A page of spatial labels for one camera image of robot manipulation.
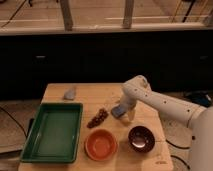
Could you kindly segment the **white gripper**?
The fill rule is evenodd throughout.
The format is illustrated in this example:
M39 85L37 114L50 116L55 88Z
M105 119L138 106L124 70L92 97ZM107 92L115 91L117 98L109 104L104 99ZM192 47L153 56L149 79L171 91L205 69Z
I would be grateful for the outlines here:
M137 101L134 98L126 94L123 94L120 99L120 106L125 110L129 110L127 114L129 121L133 121L135 118L136 110L134 108L136 106L136 103Z

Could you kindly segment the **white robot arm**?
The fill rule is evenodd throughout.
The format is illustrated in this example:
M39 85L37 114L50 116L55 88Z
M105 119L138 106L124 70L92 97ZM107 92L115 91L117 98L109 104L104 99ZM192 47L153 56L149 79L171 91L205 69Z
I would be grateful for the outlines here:
M120 105L125 111L141 101L191 129L190 171L213 171L213 106L203 107L152 91L142 75L124 82L122 91Z

